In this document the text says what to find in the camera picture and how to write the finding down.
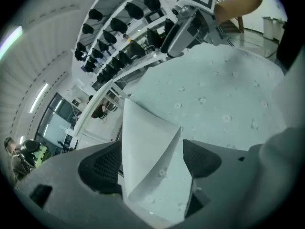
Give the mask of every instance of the ceiling light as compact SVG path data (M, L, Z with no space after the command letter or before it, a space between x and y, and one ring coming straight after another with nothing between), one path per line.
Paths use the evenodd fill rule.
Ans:
M2 59L5 52L13 45L13 43L22 35L22 27L19 26L15 29L4 41L0 47L0 60Z
M35 99L35 101L34 101L34 103L33 103L33 105L32 105L32 107L30 108L30 113L33 112L36 103L38 102L38 100L39 100L39 98L41 97L41 95L42 95L42 93L44 92L44 90L46 90L47 86L48 86L48 84L46 83L46 84L44 85L44 87L42 88L42 90L39 92L38 96L36 97L36 99Z
M59 101L59 103L57 104L56 108L54 109L54 112L56 112L56 110L59 108L59 106L61 105L61 103L62 103L62 100Z
M44 129L43 137L46 135L48 127L49 127L49 124L47 124L46 128Z
M24 139L24 136L22 136L22 137L20 138L19 144L22 144L22 143L23 143L23 139Z

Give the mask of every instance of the black hair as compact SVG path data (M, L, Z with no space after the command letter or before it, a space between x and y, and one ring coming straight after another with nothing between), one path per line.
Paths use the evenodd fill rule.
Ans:
M8 149L8 145L11 141L13 141L13 138L11 138L10 136L4 139L4 147L6 150Z

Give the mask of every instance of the trash can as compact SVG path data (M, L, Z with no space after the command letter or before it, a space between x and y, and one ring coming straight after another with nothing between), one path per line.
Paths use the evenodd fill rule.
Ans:
M280 42L284 34L285 22L281 19L273 19L273 21L273 38Z
M264 34L263 37L273 40L273 19L270 17L263 17L264 20Z

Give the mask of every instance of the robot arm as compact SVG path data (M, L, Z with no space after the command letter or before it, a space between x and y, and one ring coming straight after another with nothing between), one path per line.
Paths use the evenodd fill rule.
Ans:
M224 33L217 27L214 7L216 0L177 0L173 13L178 22L164 40L161 52L179 57L185 48L202 42L219 45Z

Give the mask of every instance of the fluorescent light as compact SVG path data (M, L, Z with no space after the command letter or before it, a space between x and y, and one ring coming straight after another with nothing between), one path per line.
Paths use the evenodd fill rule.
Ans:
M23 143L23 139L24 139L24 136L22 136L22 137L20 138L19 144L22 144L22 143Z
M59 108L59 106L61 105L61 103L62 103L62 100L59 101L59 103L57 104L56 108L54 109L54 112L56 112L56 110Z
M48 86L48 84L46 83L46 84L44 85L44 87L42 88L42 90L39 92L38 96L36 97L36 99L35 99L35 101L34 101L34 103L33 103L33 105L32 105L32 107L30 108L30 113L33 112L36 103L38 102L38 100L39 100L40 96L42 95L42 93L44 92L44 90L46 90L47 86Z
M13 45L13 43L22 35L22 27L19 26L15 29L4 41L4 43L0 47L0 60L6 51Z
M43 137L46 135L48 127L49 127L49 124L47 124L46 128L44 129Z

